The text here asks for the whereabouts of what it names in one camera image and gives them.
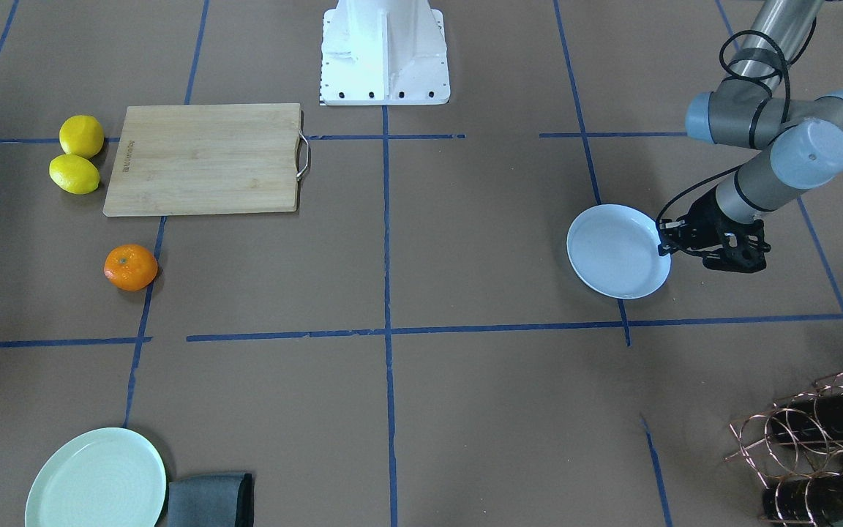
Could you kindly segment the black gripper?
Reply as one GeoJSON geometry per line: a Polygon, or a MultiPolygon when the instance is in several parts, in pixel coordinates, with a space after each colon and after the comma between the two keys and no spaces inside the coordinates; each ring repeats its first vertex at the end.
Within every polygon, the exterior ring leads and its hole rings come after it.
{"type": "Polygon", "coordinates": [[[719,253],[740,247],[741,240],[730,225],[729,217],[717,203],[716,194],[702,195],[679,220],[656,221],[659,256],[679,251],[719,253]]]}

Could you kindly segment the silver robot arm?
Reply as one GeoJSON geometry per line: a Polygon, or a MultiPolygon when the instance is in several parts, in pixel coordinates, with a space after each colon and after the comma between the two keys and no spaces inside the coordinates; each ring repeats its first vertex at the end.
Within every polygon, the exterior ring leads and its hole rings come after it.
{"type": "Polygon", "coordinates": [[[660,255],[685,253],[703,266],[752,273],[770,251],[764,217],[843,171],[843,90],[797,100],[790,70],[805,53],[820,1],[766,1],[752,27],[719,50],[724,77],[689,104],[692,139],[756,151],[746,163],[709,177],[711,189],[687,213],[656,216],[660,255]]]}

